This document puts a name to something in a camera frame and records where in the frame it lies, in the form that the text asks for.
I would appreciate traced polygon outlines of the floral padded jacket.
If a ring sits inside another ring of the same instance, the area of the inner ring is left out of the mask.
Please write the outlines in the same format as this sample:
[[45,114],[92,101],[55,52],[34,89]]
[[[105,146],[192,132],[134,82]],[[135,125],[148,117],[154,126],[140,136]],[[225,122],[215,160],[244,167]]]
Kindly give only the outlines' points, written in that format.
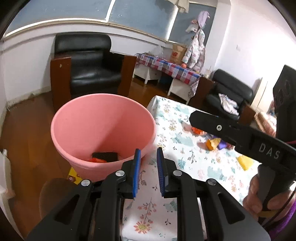
[[204,31],[202,29],[197,30],[182,58],[182,63],[185,64],[188,69],[198,73],[202,71],[205,62],[206,48],[204,40]]

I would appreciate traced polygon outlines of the cup with straws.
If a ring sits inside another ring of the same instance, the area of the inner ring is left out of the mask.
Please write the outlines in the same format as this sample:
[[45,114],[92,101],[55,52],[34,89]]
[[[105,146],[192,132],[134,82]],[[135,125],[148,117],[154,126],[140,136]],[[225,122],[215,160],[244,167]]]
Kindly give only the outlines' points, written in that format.
[[206,70],[205,70],[205,73],[204,73],[204,77],[205,78],[208,78],[209,79],[209,77],[210,77],[210,75],[211,75],[211,68],[212,68],[212,66],[210,66],[209,68],[207,68]]

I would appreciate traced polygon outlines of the clear bag on side table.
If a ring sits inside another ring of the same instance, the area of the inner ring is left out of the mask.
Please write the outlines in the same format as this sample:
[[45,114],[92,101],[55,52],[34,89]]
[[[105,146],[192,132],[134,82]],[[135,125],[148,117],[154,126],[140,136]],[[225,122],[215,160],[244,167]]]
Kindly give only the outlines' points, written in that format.
[[157,58],[163,57],[164,49],[158,45],[154,49],[152,49],[151,54]]

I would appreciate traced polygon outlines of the red snack wrapper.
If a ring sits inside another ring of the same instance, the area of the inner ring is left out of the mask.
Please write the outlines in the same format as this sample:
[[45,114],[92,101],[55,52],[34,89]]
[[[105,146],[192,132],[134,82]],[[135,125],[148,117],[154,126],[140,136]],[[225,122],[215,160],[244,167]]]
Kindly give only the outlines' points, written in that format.
[[88,160],[88,162],[92,162],[92,163],[107,163],[106,160],[102,160],[102,159],[98,159],[98,158],[91,158]]

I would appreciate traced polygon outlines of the pink plastic bucket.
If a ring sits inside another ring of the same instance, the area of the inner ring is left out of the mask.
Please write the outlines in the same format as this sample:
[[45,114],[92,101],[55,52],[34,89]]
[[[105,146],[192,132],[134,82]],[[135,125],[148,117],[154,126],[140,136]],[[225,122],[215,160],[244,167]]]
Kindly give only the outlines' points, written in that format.
[[[51,138],[59,154],[82,179],[105,179],[132,160],[135,149],[144,157],[152,150],[157,127],[140,103],[115,94],[90,94],[64,104],[51,122]],[[116,152],[118,161],[88,162],[94,152]]]

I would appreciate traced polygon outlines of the hanging beige garment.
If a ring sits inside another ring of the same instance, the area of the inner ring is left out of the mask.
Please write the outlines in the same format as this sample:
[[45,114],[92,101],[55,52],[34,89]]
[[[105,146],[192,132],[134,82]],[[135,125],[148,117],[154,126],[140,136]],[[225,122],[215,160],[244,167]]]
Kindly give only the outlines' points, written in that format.
[[170,3],[175,5],[180,13],[188,13],[189,12],[189,0],[168,0]]

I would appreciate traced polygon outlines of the bed with patterned cover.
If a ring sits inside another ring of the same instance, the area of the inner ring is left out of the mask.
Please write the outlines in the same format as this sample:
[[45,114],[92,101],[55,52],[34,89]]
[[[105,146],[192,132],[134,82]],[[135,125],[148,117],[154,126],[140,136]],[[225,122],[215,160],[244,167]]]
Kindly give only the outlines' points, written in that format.
[[275,115],[274,101],[270,103],[267,111],[263,111],[262,108],[257,107],[254,120],[257,127],[262,132],[274,138],[276,137],[277,119]]

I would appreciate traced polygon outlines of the floral patterned tablecloth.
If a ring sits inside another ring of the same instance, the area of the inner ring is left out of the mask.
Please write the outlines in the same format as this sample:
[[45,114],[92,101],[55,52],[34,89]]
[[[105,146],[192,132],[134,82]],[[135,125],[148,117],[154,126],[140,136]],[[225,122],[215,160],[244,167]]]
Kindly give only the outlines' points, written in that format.
[[123,240],[176,240],[177,201],[165,199],[159,190],[156,150],[173,160],[178,169],[196,180],[216,179],[237,201],[248,194],[258,162],[243,170],[234,150],[209,151],[206,138],[192,133],[189,122],[194,108],[155,96],[147,106],[157,127],[152,151],[141,164],[138,193],[124,204],[121,237]]

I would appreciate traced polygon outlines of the brown paper bag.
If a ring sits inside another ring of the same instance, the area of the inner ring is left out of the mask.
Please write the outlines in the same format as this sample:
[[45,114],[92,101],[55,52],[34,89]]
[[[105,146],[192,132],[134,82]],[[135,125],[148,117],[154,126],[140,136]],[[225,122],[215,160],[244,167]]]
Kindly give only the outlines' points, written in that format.
[[177,44],[173,44],[172,53],[171,53],[171,56],[170,56],[170,61],[172,63],[181,65],[182,64],[182,59],[183,59],[186,51],[187,51],[187,47],[177,45]]

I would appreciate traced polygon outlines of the plaid covered side table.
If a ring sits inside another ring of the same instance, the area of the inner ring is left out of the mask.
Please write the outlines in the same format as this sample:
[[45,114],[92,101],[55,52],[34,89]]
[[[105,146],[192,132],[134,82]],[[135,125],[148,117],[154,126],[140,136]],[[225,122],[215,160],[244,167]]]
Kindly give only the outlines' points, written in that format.
[[134,75],[140,76],[140,72],[147,69],[147,73],[142,78],[145,83],[150,80],[160,80],[161,74],[165,73],[173,80],[168,90],[168,95],[174,94],[189,103],[194,97],[201,75],[183,68],[178,64],[168,62],[162,58],[137,53],[137,64]]

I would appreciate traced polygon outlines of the small yellow wrapper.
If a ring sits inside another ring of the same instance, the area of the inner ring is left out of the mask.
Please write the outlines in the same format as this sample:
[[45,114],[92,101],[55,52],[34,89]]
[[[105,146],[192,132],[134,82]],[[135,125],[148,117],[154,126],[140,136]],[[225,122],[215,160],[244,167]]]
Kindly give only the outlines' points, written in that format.
[[220,142],[221,142],[220,138],[208,139],[206,141],[206,147],[208,148],[208,150],[213,151],[213,150],[217,149]]

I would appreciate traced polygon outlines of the black foam fruit net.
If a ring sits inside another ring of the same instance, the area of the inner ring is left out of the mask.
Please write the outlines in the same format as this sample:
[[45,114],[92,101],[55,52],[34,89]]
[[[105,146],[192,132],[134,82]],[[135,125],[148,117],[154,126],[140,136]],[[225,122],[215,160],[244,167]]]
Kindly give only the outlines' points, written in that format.
[[118,161],[118,153],[116,152],[94,152],[92,158],[106,160],[107,163]]

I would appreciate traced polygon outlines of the yellow foam fruit net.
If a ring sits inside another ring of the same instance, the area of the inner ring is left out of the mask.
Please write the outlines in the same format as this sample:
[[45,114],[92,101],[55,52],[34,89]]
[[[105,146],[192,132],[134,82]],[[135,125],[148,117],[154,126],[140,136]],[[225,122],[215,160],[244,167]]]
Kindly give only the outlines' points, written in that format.
[[252,158],[244,155],[237,157],[237,161],[244,171],[249,170],[249,168],[254,164],[254,160]]

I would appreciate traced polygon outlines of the purple wrapper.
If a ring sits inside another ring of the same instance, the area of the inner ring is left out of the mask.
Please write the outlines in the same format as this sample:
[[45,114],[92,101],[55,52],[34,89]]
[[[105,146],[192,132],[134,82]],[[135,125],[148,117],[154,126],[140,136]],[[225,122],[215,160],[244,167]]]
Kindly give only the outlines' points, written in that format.
[[227,147],[227,143],[226,142],[224,142],[224,141],[220,141],[220,143],[218,144],[218,149],[219,150],[222,150],[222,149],[224,149],[224,148],[226,148]]

